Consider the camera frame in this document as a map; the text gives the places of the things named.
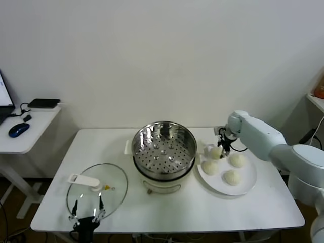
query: steamed bun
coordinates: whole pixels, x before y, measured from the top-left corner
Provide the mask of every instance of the steamed bun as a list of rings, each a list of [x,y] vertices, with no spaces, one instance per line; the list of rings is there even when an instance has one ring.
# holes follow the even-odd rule
[[[241,176],[236,170],[226,171],[224,174],[224,179],[231,186],[237,186],[241,182]]]
[[[212,176],[218,172],[217,162],[213,161],[211,159],[208,161],[202,162],[201,168],[207,175],[210,175],[210,176]]]
[[[209,155],[212,159],[220,159],[222,150],[223,149],[221,147],[214,147],[210,150]]]
[[[241,168],[247,163],[247,159],[244,155],[235,153],[229,157],[229,162],[234,167]]]

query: white wall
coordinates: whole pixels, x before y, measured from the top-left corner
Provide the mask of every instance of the white wall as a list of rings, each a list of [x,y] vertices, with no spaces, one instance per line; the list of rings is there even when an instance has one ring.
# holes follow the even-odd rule
[[[65,103],[56,143],[77,128],[160,119],[214,126],[235,109],[289,128],[294,141],[308,128],[297,104],[324,64],[323,9],[322,0],[1,1],[0,68],[18,102]]]

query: shelf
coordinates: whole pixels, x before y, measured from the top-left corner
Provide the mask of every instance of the shelf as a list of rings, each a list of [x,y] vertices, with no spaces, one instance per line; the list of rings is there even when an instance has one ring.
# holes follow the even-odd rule
[[[312,94],[307,94],[307,99],[309,99],[314,105],[316,105],[318,109],[324,112],[324,99],[315,97]]]

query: glass lid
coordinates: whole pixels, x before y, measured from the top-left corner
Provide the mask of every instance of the glass lid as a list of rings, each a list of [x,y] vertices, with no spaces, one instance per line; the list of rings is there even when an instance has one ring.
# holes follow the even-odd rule
[[[102,206],[105,210],[102,218],[108,217],[122,204],[128,188],[124,170],[110,163],[93,165],[80,175],[71,175],[69,181],[72,184],[66,205],[70,214],[76,212],[78,219],[97,216]]]

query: laptop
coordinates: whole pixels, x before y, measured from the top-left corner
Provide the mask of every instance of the laptop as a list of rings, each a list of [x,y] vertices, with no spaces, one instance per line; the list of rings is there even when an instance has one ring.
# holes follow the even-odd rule
[[[9,95],[6,84],[0,72],[0,124],[15,110],[15,105]]]

